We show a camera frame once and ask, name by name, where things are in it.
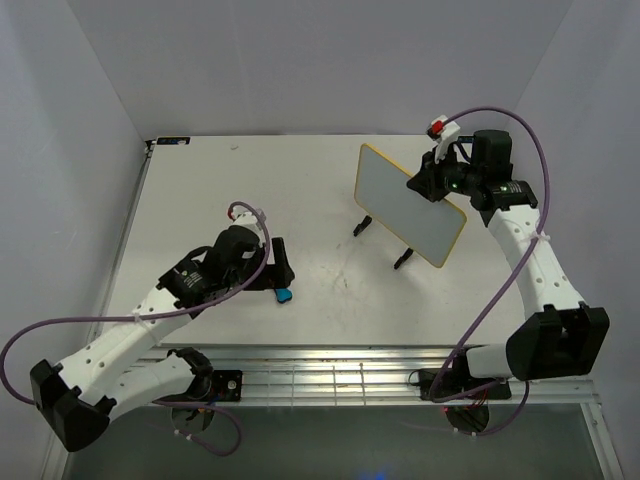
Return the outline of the blue whiteboard eraser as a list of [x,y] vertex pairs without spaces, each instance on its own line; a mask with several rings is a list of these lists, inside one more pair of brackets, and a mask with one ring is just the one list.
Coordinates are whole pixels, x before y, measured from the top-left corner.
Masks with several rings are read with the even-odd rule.
[[278,288],[274,290],[276,301],[279,304],[286,304],[293,299],[293,293],[288,288]]

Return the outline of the yellow framed small whiteboard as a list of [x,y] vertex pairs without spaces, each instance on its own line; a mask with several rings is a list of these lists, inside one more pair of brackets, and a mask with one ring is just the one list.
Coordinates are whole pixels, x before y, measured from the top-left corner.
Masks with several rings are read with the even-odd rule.
[[376,221],[436,268],[442,267],[466,214],[448,200],[431,203],[407,187],[411,174],[370,144],[360,147],[354,200],[366,212],[355,236]]

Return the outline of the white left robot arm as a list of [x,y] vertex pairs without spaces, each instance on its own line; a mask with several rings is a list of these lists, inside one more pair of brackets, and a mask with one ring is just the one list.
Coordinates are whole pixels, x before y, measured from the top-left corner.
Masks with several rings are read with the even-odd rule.
[[37,410],[69,452],[95,442],[120,416],[153,401],[201,405],[236,402],[237,370],[217,372],[192,347],[136,369],[143,353],[200,315],[209,303],[236,288],[272,290],[280,303],[292,297],[295,278],[283,238],[269,244],[257,226],[234,223],[211,246],[198,247],[159,277],[132,317],[57,364],[30,371]]

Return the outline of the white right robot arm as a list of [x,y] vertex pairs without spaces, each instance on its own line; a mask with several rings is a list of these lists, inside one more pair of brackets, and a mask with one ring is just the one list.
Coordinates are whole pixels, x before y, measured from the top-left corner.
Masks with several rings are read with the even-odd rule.
[[502,130],[479,130],[463,151],[458,134],[441,122],[428,132],[435,147],[422,157],[409,189],[431,202],[456,193],[469,198],[484,226],[500,246],[510,268],[507,284],[516,285],[524,322],[502,344],[469,346],[461,340],[429,385],[429,398],[446,402],[474,397],[484,388],[516,378],[521,381],[582,376],[596,362],[610,327],[602,307],[587,304],[561,267],[530,185],[513,178],[512,139]]

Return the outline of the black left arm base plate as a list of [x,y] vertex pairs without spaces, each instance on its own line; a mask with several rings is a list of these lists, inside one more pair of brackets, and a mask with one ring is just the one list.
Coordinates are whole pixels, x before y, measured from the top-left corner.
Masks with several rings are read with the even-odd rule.
[[242,396],[243,372],[241,370],[213,370],[196,376],[186,391],[190,400],[217,403],[239,402]]

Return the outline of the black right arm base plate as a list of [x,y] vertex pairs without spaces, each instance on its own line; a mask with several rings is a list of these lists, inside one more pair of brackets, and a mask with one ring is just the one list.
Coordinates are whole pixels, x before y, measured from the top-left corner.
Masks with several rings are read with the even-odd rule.
[[[418,369],[409,375],[409,384],[420,390],[420,398],[423,401],[430,401],[430,388],[437,374],[436,369]],[[511,389],[508,382],[493,384],[492,379],[474,378],[466,374],[454,374],[446,372],[441,382],[435,389],[436,398],[452,396],[456,394],[469,393],[470,390],[482,387],[482,390],[473,395],[474,399],[486,400],[509,400],[512,398]]]

